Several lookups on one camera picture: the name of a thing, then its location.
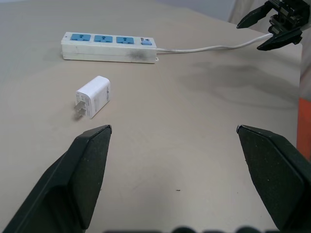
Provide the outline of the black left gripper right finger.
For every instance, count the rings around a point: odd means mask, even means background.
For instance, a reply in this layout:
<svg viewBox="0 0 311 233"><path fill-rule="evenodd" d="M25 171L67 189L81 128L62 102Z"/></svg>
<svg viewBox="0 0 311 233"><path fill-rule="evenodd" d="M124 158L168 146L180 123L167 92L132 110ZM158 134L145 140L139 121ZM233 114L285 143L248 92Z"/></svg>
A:
<svg viewBox="0 0 311 233"><path fill-rule="evenodd" d="M252 182L280 231L311 231L311 163L283 136L240 125Z"/></svg>

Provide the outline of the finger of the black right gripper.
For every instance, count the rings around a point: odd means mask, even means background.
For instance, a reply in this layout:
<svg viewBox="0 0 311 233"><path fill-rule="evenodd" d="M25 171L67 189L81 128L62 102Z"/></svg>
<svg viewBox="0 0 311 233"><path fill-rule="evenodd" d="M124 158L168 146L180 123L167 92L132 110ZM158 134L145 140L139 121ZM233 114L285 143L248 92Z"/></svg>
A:
<svg viewBox="0 0 311 233"><path fill-rule="evenodd" d="M270 39L257 47L261 51L269 51L279 49L288 44L299 44L302 40L302 31L300 28L293 29L291 31L280 32L273 35Z"/></svg>
<svg viewBox="0 0 311 233"><path fill-rule="evenodd" d="M267 16L267 14L274 8L274 4L270 1L264 3L264 5L256 8L255 10L248 13L241 21L237 24L237 29L249 28L256 24L259 20Z"/></svg>

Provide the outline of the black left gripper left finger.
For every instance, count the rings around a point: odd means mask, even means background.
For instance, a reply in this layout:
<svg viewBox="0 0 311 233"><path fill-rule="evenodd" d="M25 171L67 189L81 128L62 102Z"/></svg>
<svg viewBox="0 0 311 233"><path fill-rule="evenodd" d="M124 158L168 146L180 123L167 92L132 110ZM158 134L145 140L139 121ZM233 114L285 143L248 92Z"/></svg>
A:
<svg viewBox="0 0 311 233"><path fill-rule="evenodd" d="M77 136L40 177L5 233L84 233L102 187L112 127Z"/></svg>

